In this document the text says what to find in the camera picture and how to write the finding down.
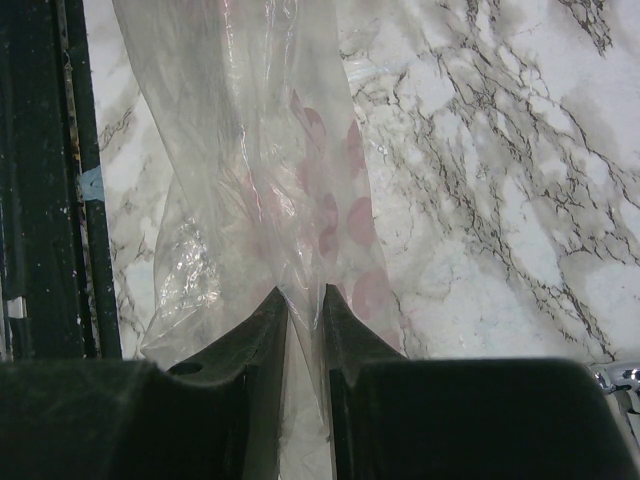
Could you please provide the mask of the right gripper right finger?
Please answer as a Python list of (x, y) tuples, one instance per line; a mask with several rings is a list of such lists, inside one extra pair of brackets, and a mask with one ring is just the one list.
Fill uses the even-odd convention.
[(596, 375), (559, 358), (410, 360), (328, 286), (338, 479), (635, 479)]

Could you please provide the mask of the clear zip top bag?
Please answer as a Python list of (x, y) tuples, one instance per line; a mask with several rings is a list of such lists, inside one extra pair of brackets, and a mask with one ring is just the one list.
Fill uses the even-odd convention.
[(398, 330), (330, 1), (118, 1), (129, 60), (173, 167), (143, 355), (169, 368), (278, 290), (288, 308), (284, 479), (329, 479), (328, 285)]

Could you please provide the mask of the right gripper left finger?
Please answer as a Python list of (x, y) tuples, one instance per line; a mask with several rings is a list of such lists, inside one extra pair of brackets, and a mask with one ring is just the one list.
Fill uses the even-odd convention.
[(5, 479), (274, 479), (288, 309), (272, 291), (209, 346), (148, 361), (1, 367)]

